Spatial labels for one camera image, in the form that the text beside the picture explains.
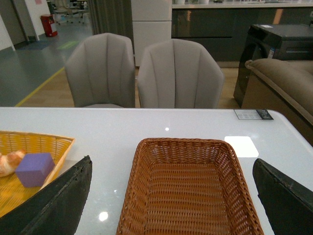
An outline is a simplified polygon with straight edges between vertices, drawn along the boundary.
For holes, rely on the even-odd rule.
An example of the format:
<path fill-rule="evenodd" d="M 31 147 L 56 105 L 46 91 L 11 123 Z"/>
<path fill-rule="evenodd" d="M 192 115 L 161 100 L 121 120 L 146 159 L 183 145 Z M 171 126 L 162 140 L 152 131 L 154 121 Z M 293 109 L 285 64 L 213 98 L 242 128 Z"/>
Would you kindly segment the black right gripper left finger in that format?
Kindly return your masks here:
<path fill-rule="evenodd" d="M 57 179 L 0 218 L 2 235 L 75 234 L 90 190 L 92 161 L 85 156 Z"/>

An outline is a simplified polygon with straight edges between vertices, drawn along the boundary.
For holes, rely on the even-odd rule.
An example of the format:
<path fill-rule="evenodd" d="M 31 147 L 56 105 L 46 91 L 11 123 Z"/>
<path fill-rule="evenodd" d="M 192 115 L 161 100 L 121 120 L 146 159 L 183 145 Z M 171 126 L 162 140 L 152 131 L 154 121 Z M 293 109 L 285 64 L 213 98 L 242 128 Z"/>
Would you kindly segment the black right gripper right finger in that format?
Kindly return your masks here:
<path fill-rule="evenodd" d="M 276 235 L 313 233 L 313 192 L 257 158 L 252 175 L 258 197 Z"/>

